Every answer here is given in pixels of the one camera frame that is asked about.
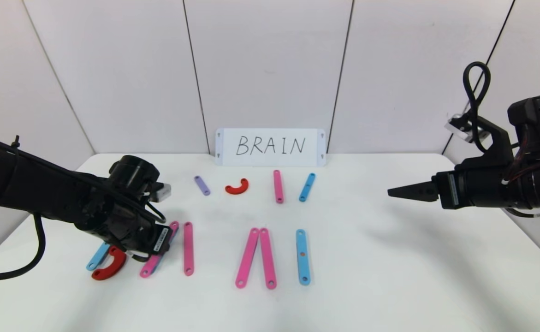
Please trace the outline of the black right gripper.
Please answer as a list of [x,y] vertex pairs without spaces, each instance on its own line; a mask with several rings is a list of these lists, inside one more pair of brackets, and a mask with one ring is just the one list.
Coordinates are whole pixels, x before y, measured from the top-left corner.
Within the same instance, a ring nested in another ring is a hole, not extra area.
[[507,189],[498,170],[438,172],[432,181],[388,189],[390,197],[421,202],[440,198],[444,209],[466,207],[508,208]]

